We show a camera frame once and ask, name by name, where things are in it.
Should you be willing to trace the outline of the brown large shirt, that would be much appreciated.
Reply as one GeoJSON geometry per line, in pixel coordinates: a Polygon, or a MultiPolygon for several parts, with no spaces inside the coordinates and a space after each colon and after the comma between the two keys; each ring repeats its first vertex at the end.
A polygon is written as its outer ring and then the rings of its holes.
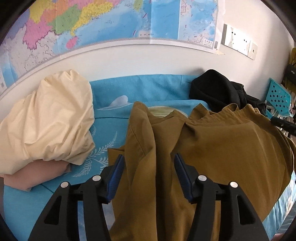
{"type": "Polygon", "coordinates": [[[264,220],[290,182],[295,144],[251,105],[219,113],[196,106],[189,117],[154,116],[134,103],[125,145],[109,149],[109,163],[125,157],[116,196],[112,240],[186,240],[195,207],[185,199],[174,156],[212,181],[237,182],[264,220]]]}

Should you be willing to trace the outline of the turquoise perforated storage rack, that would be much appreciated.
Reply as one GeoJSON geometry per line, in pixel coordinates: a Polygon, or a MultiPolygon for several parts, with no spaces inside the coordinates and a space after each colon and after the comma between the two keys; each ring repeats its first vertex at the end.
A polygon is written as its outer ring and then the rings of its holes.
{"type": "Polygon", "coordinates": [[[293,117],[291,106],[291,95],[279,83],[269,78],[269,88],[265,98],[266,116],[282,116],[283,118],[293,117]]]}

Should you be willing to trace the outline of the pink folded cloth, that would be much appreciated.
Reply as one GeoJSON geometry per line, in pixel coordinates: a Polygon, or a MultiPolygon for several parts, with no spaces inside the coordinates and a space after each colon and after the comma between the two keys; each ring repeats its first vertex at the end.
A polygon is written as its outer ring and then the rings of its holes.
{"type": "Polygon", "coordinates": [[[4,179],[4,185],[6,186],[22,191],[30,191],[31,188],[70,171],[70,163],[66,161],[36,160],[12,175],[1,174],[1,177],[4,179]]]}

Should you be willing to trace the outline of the black garment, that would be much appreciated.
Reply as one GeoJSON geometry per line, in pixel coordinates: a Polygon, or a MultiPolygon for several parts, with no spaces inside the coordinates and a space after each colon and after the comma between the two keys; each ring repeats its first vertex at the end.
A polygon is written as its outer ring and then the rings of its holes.
{"type": "Polygon", "coordinates": [[[263,115],[266,113],[265,102],[250,96],[240,83],[229,81],[224,75],[210,69],[191,82],[190,99],[206,102],[211,111],[218,113],[229,104],[235,103],[239,109],[250,104],[263,115]]]}

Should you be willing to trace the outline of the cream pillow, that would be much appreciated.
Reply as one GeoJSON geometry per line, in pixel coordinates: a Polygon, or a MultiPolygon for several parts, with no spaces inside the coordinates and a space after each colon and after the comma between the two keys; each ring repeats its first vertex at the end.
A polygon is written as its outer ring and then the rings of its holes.
{"type": "Polygon", "coordinates": [[[82,165],[95,144],[93,95],[74,70],[52,74],[19,100],[1,121],[1,174],[36,161],[82,165]]]}

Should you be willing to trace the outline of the blue patterned bed sheet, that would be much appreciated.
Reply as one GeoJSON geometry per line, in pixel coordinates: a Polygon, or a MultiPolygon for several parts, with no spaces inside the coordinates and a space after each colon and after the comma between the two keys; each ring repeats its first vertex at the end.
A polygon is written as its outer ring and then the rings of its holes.
{"type": "MultiPolygon", "coordinates": [[[[118,149],[125,145],[130,113],[136,102],[143,103],[158,118],[164,118],[173,111],[178,111],[189,117],[192,110],[198,105],[203,105],[208,111],[211,111],[208,105],[203,102],[183,101],[185,93],[182,92],[176,97],[169,97],[169,106],[172,107],[172,110],[165,116],[159,117],[156,110],[161,106],[164,95],[156,87],[152,88],[152,92],[157,95],[156,100],[148,102],[147,93],[150,88],[147,85],[135,86],[133,82],[128,82],[119,86],[117,82],[104,80],[90,82],[90,86],[94,108],[94,123],[90,127],[90,133],[95,147],[84,163],[89,157],[98,155],[106,160],[109,165],[113,165],[109,163],[108,150],[118,149]]],[[[75,171],[80,171],[83,164],[71,165],[75,171]]],[[[29,193],[22,193],[20,190],[13,190],[11,187],[4,189],[6,221],[19,240],[29,238],[45,204],[63,181],[75,182],[69,176],[59,176],[33,187],[29,193]]]]}

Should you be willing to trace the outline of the white wall socket panel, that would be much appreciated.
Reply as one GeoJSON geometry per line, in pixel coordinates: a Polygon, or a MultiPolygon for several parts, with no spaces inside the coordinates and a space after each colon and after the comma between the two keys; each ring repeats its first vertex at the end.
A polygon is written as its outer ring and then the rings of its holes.
{"type": "Polygon", "coordinates": [[[221,44],[252,60],[256,58],[258,46],[251,40],[250,35],[245,30],[224,24],[221,44]]]}

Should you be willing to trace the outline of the colourful wall map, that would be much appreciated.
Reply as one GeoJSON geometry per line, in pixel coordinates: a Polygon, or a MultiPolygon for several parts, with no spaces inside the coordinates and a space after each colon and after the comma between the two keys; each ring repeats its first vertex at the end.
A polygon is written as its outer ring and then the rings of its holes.
{"type": "Polygon", "coordinates": [[[214,53],[224,14],[225,1],[1,1],[1,94],[89,45],[162,40],[214,53]]]}

